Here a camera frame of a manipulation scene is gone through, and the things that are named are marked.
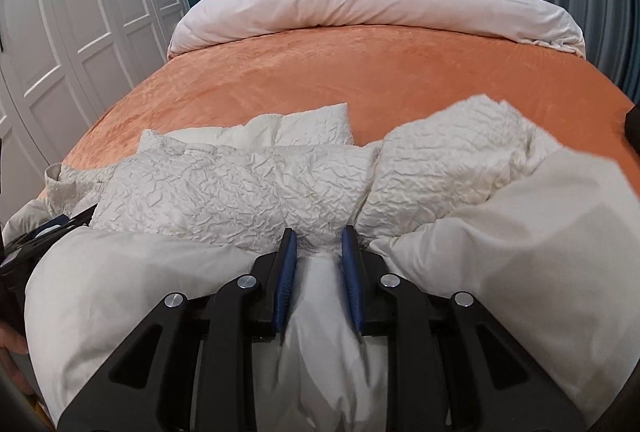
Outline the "person left hand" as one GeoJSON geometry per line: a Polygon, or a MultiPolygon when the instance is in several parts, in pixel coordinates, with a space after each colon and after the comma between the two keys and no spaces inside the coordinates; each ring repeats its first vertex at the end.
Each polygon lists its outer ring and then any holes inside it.
{"type": "Polygon", "coordinates": [[[34,395],[34,389],[12,357],[12,353],[17,355],[28,353],[26,339],[6,322],[0,323],[0,348],[1,365],[14,386],[27,396],[34,395]]]}

